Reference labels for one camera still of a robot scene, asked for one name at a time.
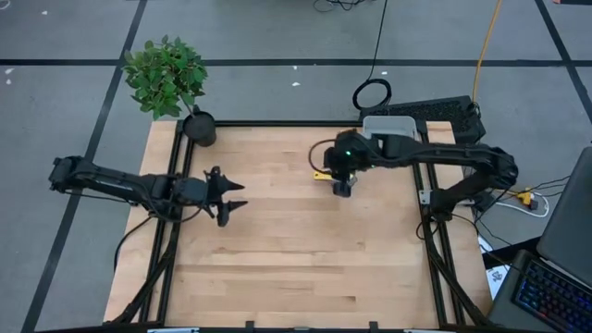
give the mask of laptop keyboard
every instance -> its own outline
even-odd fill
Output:
[[[559,331],[592,333],[589,289],[533,260],[524,272],[514,303]]]

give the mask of black electronic device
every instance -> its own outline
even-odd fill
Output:
[[[592,287],[592,147],[580,153],[536,250]]]
[[[333,147],[325,150],[324,167],[336,181],[333,192],[352,195],[349,180],[357,171],[373,167],[407,167],[430,163],[473,167],[475,173],[449,189],[434,189],[422,204],[429,206],[435,219],[450,220],[460,201],[471,199],[488,188],[508,190],[516,183],[518,167],[513,157],[500,148],[485,144],[421,143],[413,138],[378,134],[365,138],[355,129],[337,135]]]
[[[529,245],[530,252],[520,250],[512,261],[513,269],[488,314],[491,321],[516,329],[592,332],[592,265],[587,256],[592,230],[591,169],[592,147],[587,147],[536,248]]]
[[[211,207],[216,207],[217,224],[224,227],[230,212],[247,202],[224,203],[222,194],[244,187],[222,175],[219,166],[214,166],[204,174],[205,180],[183,178],[180,175],[138,176],[97,166],[80,156],[70,156],[54,161],[49,181],[53,191],[64,193],[68,190],[92,189],[141,204],[151,214],[170,222],[185,221],[168,218],[168,212],[174,208],[195,206],[214,218]]]
[[[478,105],[466,95],[361,109],[360,120],[368,116],[409,116],[418,122],[449,121],[457,143],[476,143],[486,134]]]
[[[516,284],[512,301],[561,332],[592,333],[589,288],[531,258]]]

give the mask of green leaves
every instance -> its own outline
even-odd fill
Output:
[[[142,112],[152,111],[154,119],[179,117],[185,108],[191,112],[195,97],[204,95],[202,85],[207,78],[202,58],[193,47],[179,37],[170,42],[167,35],[161,42],[147,41],[144,51],[132,54],[126,50],[123,55],[126,83],[134,89],[131,98]],[[179,100],[185,107],[178,105]]]
[[[148,91],[145,90],[144,88],[140,88],[139,90],[136,91],[136,97],[144,98],[146,96],[148,96]]]
[[[204,81],[204,74],[202,73],[202,71],[199,68],[194,68],[193,69],[193,78],[196,81],[201,83]]]
[[[192,106],[195,104],[195,97],[191,96],[187,92],[182,92],[181,98],[183,99],[183,102],[185,102],[186,105]]]

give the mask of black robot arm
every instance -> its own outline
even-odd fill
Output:
[[[180,175],[144,175],[138,176],[106,167],[96,166],[80,156],[57,158],[49,180],[51,190],[66,192],[74,189],[92,189],[109,194],[131,203],[141,204],[146,210],[166,218],[170,208],[196,206],[202,208],[210,217],[214,217],[210,207],[217,208],[217,222],[224,227],[231,211],[247,202],[222,201],[226,191],[244,189],[220,174],[215,166],[207,173],[205,180],[182,178]]]
[[[435,189],[423,199],[437,219],[450,220],[454,206],[488,188],[508,190],[516,183],[518,167],[513,157],[485,144],[421,143],[401,135],[375,135],[366,139],[355,129],[338,134],[325,151],[324,166],[330,170],[334,193],[351,195],[351,174],[373,167],[407,167],[432,163],[473,167],[475,173],[449,189]]]

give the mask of wooden tabletop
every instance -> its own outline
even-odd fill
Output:
[[[175,125],[153,123],[141,174],[167,172]],[[453,142],[449,123],[428,129],[430,141]],[[426,248],[415,236],[420,216],[411,168],[358,173],[351,198],[333,195],[328,183],[313,180],[307,154],[340,130],[221,128],[214,146],[195,147],[191,175],[202,179],[204,170],[220,166],[246,186],[225,199],[249,204],[225,228],[206,214],[181,226],[168,326],[244,327],[248,320],[257,327],[438,326]],[[314,152],[319,165],[324,148]],[[436,170],[442,188],[463,177],[458,166]],[[466,208],[455,213],[471,218]],[[145,216],[131,208],[127,230]],[[144,282],[155,225],[123,245],[105,320],[119,315]],[[455,218],[449,234],[458,279],[486,313],[491,298],[475,230]],[[442,285],[453,322],[443,279]],[[152,318],[159,293],[158,285]]]

